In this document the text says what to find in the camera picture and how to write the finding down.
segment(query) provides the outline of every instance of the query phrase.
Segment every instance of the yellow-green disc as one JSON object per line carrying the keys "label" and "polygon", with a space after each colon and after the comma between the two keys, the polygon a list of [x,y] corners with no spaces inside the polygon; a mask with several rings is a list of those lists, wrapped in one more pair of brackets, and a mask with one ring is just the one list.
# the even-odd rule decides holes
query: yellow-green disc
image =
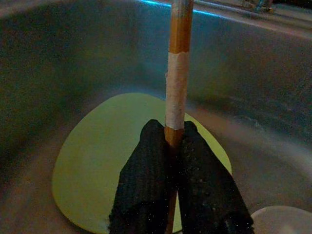
{"label": "yellow-green disc", "polygon": [[[165,102],[147,94],[117,95],[84,117],[66,139],[57,158],[52,191],[63,214],[77,226],[108,234],[109,214],[119,172],[138,144],[142,127],[150,119],[164,124]],[[229,158],[217,140],[195,123],[223,165],[231,172]],[[176,207],[174,231],[181,230]]]}

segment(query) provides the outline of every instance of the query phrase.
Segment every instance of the metal sink wall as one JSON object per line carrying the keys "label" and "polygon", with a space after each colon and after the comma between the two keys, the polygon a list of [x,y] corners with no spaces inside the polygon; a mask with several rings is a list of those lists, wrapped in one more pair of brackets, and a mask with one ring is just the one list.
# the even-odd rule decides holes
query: metal sink wall
{"label": "metal sink wall", "polygon": [[[83,232],[50,191],[66,136],[113,95],[165,98],[168,2],[49,2],[27,11],[0,4],[4,234]],[[289,21],[195,4],[189,113],[227,151],[251,212],[312,212],[312,27]]]}

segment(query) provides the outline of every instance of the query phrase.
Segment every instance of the tape wrap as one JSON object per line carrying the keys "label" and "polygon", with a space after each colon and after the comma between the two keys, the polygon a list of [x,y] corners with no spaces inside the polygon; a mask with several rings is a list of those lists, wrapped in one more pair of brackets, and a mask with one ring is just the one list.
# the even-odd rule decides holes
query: tape wrap
{"label": "tape wrap", "polygon": [[166,76],[166,126],[178,130],[184,128],[189,53],[168,53]]}

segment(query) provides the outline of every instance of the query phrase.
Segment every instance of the stainless steel sink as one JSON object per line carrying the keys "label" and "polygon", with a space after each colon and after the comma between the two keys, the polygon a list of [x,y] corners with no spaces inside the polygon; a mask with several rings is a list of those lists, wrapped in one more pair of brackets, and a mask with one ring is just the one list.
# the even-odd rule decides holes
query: stainless steel sink
{"label": "stainless steel sink", "polygon": [[[62,216],[52,169],[107,98],[165,98],[170,4],[0,1],[0,233],[86,233]],[[250,212],[312,212],[312,23],[197,1],[188,112],[219,140]]]}

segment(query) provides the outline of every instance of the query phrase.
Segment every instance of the foam grip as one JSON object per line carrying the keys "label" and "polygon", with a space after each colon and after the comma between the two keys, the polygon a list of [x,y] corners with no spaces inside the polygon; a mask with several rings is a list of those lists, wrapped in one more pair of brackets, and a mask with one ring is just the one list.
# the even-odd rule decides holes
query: foam grip
{"label": "foam grip", "polygon": [[150,120],[122,168],[110,215],[110,234],[164,234],[169,206],[164,128]]}
{"label": "foam grip", "polygon": [[252,231],[253,220],[232,176],[190,121],[178,167],[183,234],[231,233],[232,224]]}

